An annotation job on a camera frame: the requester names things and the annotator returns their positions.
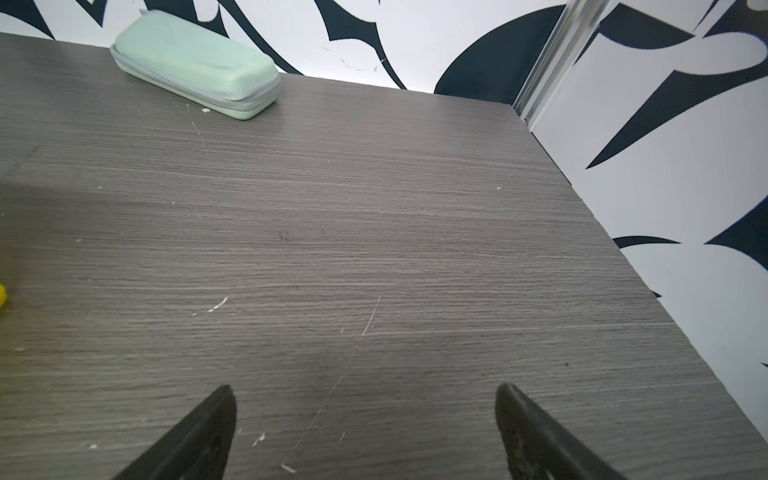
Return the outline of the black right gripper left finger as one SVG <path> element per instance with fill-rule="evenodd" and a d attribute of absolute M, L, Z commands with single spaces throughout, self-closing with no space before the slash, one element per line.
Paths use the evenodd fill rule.
<path fill-rule="evenodd" d="M 198 404 L 116 478 L 221 479 L 234 438 L 237 403 L 222 385 Z"/>

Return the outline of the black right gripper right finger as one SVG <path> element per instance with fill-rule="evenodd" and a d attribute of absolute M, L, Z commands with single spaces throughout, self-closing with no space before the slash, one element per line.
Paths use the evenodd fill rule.
<path fill-rule="evenodd" d="M 514 479 L 624 477 L 511 383 L 497 389 L 495 418 Z"/>

